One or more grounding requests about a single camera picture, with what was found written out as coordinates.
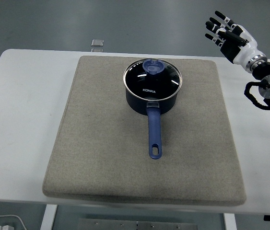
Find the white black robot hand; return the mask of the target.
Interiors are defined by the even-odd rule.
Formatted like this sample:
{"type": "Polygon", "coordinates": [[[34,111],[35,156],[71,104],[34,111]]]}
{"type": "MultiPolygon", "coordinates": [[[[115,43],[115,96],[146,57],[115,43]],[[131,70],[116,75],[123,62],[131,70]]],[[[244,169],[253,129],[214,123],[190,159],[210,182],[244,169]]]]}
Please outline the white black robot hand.
{"type": "Polygon", "coordinates": [[[211,17],[205,23],[206,29],[212,33],[205,37],[215,43],[231,63],[251,73],[256,63],[267,61],[266,55],[258,50],[254,37],[243,26],[219,11],[215,11],[215,15],[218,20],[211,17]]]}

